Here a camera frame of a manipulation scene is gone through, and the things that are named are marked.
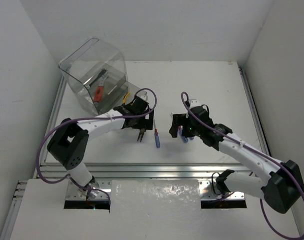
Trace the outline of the clear plastic pull-out drawer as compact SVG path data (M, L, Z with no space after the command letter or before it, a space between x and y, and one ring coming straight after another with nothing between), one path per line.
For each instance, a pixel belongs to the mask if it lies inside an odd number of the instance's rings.
M105 113L116 106L122 105L122 100L128 92L131 92L130 100L128 101L128 103L130 103L134 99L135 93L139 90L139 87L130 82L126 82L121 86L115 85L111 89L105 87L103 91L102 101L100 102L101 112Z

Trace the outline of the red handled adjustable wrench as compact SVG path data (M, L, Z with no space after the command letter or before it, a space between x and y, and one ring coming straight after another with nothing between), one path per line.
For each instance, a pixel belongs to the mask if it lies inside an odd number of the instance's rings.
M107 80L107 78L108 78L107 76L102 77L97 82L94 83L94 86L96 87L96 90L95 90L95 94L94 94L94 97L93 97L93 101L95 103L100 102L101 99L102 99L103 91L104 91L104 84L105 84L105 81Z

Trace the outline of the black handled adjustable wrench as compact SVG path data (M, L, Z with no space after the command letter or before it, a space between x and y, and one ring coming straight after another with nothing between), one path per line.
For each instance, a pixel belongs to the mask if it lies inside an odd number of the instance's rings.
M99 73L96 77L93 77L93 78L90 79L91 82L86 86L86 88L89 89L89 88L90 88L95 82L97 82L100 78L106 77L107 72L108 72L108 71L107 71L106 69L102 69L102 70L100 71L100 73Z

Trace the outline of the yellow black long-nose pliers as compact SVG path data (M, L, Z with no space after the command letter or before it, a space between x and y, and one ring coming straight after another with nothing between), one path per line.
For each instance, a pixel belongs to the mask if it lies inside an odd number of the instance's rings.
M126 104L128 103L128 101L130 100L130 96L131 96L131 92L128 92L128 93L124 96L124 98L123 98L123 100L122 100L122 105L126 105Z

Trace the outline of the yellow black needle-nose pliers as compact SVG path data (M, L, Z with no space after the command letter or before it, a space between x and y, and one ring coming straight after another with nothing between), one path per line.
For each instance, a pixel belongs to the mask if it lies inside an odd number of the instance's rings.
M142 142L145 132L146 132L146 129L144 129L144 128L139 130L139 134L137 137L138 142Z

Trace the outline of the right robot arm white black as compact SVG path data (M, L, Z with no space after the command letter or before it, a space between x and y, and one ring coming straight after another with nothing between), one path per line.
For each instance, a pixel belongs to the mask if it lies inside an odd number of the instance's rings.
M262 153L242 141L233 131L221 124L213 123L206 105L193 105L190 113L174 114L170 135L176 138L182 128L185 138L199 137L202 142L224 153L252 171L248 176L228 169L215 179L217 195L243 192L263 199L273 210L285 214L301 196L298 187L304 191L304 182L297 163L268 160Z

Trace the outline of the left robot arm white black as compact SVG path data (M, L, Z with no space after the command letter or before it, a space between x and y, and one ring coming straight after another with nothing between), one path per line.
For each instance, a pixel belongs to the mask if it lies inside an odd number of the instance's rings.
M106 133L126 128L140 130L141 140L145 130L152 130L154 107L139 96L97 117L64 119L51 137L47 151L67 170L80 189L87 189L95 182L83 158L87 144Z

